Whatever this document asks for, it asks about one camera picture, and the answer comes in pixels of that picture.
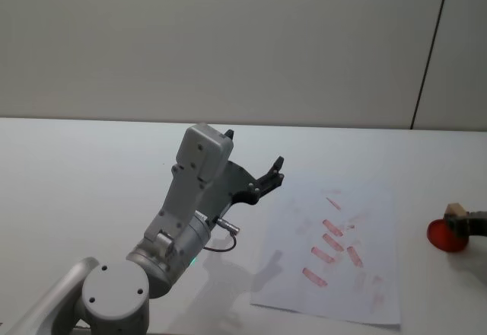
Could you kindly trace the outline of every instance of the red object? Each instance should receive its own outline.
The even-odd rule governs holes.
[[[335,259],[332,258],[330,255],[328,255],[327,253],[325,253],[324,251],[320,250],[319,248],[317,248],[316,246],[314,246],[312,249],[311,249],[311,253],[312,254],[315,254],[317,257],[319,257],[322,261],[324,261],[325,263],[335,263]]]
[[[343,236],[343,233],[329,220],[325,219],[323,221],[323,224],[326,226],[326,228],[329,229],[329,231],[334,234],[335,236],[338,236],[339,238]]]
[[[358,266],[359,268],[364,267],[362,260],[360,259],[359,255],[357,254],[357,251],[352,246],[347,247],[347,253],[349,253],[349,256],[353,262],[353,265]]]
[[[314,284],[316,284],[319,287],[326,287],[328,283],[324,280],[321,279],[319,276],[317,276],[315,273],[313,273],[311,270],[308,268],[303,268],[303,274]]]
[[[459,238],[448,228],[443,219],[437,219],[429,224],[427,236],[435,247],[448,253],[463,250],[469,243],[469,238]]]
[[[334,248],[337,251],[343,251],[342,245],[340,245],[338,242],[333,240],[329,234],[324,234],[322,237],[323,237],[323,240],[326,241],[329,246],[331,246],[332,248]]]
[[[342,210],[342,207],[340,207],[340,206],[338,205],[338,203],[337,203],[337,202],[335,202],[334,200],[331,200],[331,199],[330,199],[330,198],[328,198],[328,197],[327,197],[326,199],[328,199],[328,202],[332,203],[332,204],[333,204],[333,206],[334,206],[336,209],[338,209],[339,211],[341,211],[341,210]]]

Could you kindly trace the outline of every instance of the red marking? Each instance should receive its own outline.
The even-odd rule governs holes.
[[[355,284],[353,286],[354,291],[362,291],[365,284],[365,277],[367,277],[367,274],[365,272],[360,272],[359,274],[357,274],[357,276],[355,277]]]
[[[343,236],[343,233],[330,221],[325,219],[323,221],[323,224],[326,226],[326,228],[329,229],[329,231],[334,234],[335,236],[338,236],[339,238]]]
[[[384,280],[383,280],[381,277],[379,277],[379,276],[375,276],[375,277],[372,279],[372,284],[381,284],[381,283],[383,283],[383,282],[384,282]]]
[[[319,257],[322,261],[326,263],[334,263],[335,259],[333,259],[330,255],[325,253],[324,251],[320,250],[316,246],[311,249],[311,253],[315,254],[317,257]]]
[[[332,237],[329,234],[324,234],[323,235],[323,240],[327,242],[327,244],[331,247],[333,247],[337,251],[343,251],[342,245],[340,245],[338,242],[332,239]]]
[[[350,259],[352,259],[352,262],[355,266],[358,266],[359,268],[364,267],[362,260],[357,254],[357,251],[355,251],[355,249],[352,246],[347,247],[347,253],[349,253]]]
[[[374,300],[372,301],[372,312],[376,311],[379,307],[384,304],[385,298],[380,293],[374,295]]]
[[[337,203],[336,203],[334,200],[331,200],[331,199],[330,199],[330,198],[328,198],[328,197],[327,197],[326,199],[328,200],[328,202],[332,203],[332,204],[333,204],[333,206],[334,206],[336,209],[338,209],[339,211],[341,211],[341,210],[342,210],[342,207],[340,207],[340,206],[339,206],[339,205],[338,205],[338,204],[337,204]]]
[[[315,273],[313,273],[311,270],[308,268],[303,268],[303,274],[314,284],[316,284],[319,287],[326,287],[328,285],[327,282],[325,282],[323,279],[321,279],[319,276],[317,276]]]

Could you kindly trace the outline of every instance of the wooden block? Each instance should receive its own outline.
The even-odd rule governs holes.
[[[451,215],[467,215],[466,210],[459,203],[450,203],[447,206],[447,210],[444,211],[444,214],[451,214]]]

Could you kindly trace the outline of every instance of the paper sheet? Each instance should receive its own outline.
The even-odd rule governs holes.
[[[397,325],[395,218],[378,187],[320,180],[283,187],[260,268],[282,252],[283,271],[251,303],[367,324]]]

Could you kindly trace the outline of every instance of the white table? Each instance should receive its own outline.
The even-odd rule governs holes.
[[[187,126],[0,119],[0,333],[78,259],[125,257],[163,202]],[[486,133],[232,128],[231,159],[251,174],[260,175],[283,155],[285,182],[314,171],[327,180],[390,187],[398,217],[401,333],[487,331],[487,239],[471,240],[467,252],[449,256],[425,236],[449,202],[487,209]],[[261,218],[281,198],[277,190],[257,206],[232,208],[228,219],[242,228],[237,248],[218,257],[203,252],[169,295],[151,302],[150,331],[396,331],[249,304],[266,232]],[[215,237],[223,232],[215,230]]]

